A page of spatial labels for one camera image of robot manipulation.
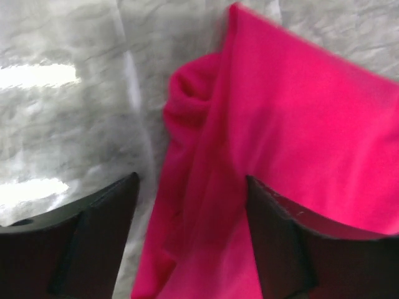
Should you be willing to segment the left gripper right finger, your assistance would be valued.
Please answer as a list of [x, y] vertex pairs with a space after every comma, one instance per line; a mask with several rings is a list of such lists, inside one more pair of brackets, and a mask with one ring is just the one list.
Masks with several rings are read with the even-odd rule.
[[398, 237], [345, 225], [247, 178], [264, 298], [397, 298]]

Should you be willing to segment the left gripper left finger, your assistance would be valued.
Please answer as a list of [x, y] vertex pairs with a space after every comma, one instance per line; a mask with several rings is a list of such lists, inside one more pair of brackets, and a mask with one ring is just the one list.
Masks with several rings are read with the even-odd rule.
[[1, 228], [1, 297], [111, 298], [137, 205], [136, 173]]

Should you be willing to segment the magenta t shirt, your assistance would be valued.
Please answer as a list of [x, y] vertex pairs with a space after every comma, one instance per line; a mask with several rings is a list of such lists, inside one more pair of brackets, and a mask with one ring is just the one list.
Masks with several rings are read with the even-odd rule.
[[132, 298], [261, 298], [246, 176], [334, 221], [398, 233], [398, 84], [239, 3], [221, 51], [170, 79], [170, 144]]

